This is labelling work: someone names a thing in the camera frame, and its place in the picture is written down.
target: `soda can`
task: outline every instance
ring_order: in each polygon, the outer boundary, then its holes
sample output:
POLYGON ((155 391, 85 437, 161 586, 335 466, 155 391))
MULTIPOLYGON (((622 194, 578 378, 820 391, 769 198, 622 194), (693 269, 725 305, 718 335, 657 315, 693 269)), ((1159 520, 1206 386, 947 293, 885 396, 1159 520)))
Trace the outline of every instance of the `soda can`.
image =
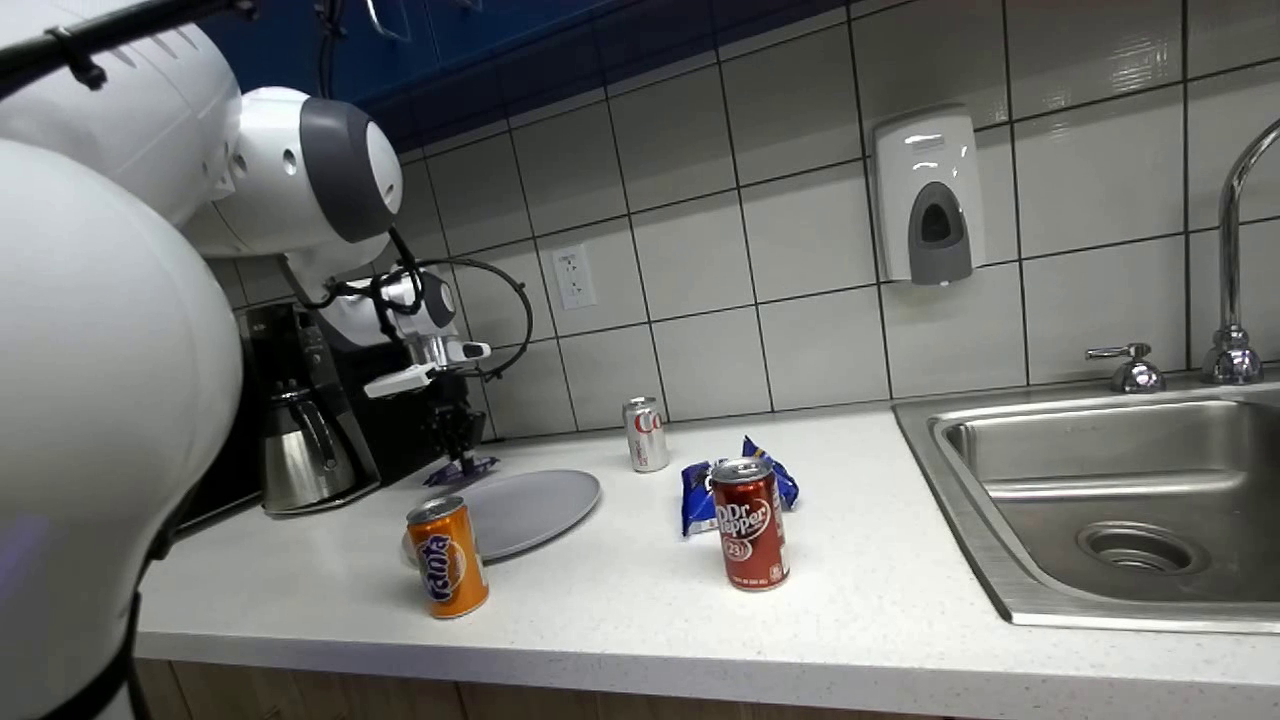
POLYGON ((488 601, 472 512, 460 496, 437 496, 407 512, 407 543, 428 586, 428 616, 468 616, 488 601))
POLYGON ((727 586, 777 589, 790 582, 790 538, 777 477, 756 457, 714 466, 714 496, 727 586))
POLYGON ((657 396, 633 396, 623 405, 623 429, 630 429, 630 457, 635 471, 662 471, 667 468, 667 434, 664 417, 657 414, 657 396))

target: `blue snack bag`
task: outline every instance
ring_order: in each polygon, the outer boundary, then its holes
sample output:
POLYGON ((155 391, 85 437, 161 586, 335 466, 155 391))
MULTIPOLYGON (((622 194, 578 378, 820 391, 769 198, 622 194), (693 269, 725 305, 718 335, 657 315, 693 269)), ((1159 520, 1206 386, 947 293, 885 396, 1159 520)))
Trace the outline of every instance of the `blue snack bag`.
MULTIPOLYGON (((743 457, 756 457, 769 466, 777 491, 785 501, 785 512, 793 512, 799 501, 799 486, 790 471, 790 466, 769 457, 752 437, 743 437, 743 457)), ((687 466, 679 471, 679 538, 718 534, 718 496, 714 496, 710 480, 714 480, 714 466, 687 466)))

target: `silver can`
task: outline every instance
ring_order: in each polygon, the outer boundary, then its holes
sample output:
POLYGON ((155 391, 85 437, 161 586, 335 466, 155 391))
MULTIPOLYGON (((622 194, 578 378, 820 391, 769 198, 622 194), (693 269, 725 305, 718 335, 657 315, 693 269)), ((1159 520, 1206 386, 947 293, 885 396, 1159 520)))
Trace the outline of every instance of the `silver can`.
POLYGON ((667 468, 667 434, 664 417, 657 414, 657 396, 633 396, 623 405, 623 429, 630 429, 630 457, 635 471, 662 471, 667 468))

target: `countertop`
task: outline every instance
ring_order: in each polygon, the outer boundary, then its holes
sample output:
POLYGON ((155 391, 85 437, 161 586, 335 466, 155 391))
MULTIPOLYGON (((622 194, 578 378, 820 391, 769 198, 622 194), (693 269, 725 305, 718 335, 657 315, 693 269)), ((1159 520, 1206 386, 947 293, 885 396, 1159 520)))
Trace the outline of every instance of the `countertop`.
POLYGON ((1280 636, 1011 628, 970 573, 892 414, 672 429, 635 477, 622 437, 501 447, 496 480, 602 477, 573 538, 488 568, 460 621, 422 611, 400 557, 414 477, 303 520, 239 512, 143 582, 138 654, 478 685, 944 716, 1275 716, 1280 636), (793 582, 736 593, 719 541, 679 541, 679 480, 742 437, 799 480, 793 582))

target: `sink basin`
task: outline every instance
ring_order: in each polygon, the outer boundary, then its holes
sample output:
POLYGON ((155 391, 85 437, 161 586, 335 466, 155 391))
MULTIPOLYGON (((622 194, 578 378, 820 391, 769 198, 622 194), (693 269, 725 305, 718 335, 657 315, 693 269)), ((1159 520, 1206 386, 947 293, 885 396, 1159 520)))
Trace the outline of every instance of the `sink basin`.
POLYGON ((1280 386, 896 417, 999 616, 1280 634, 1280 386))

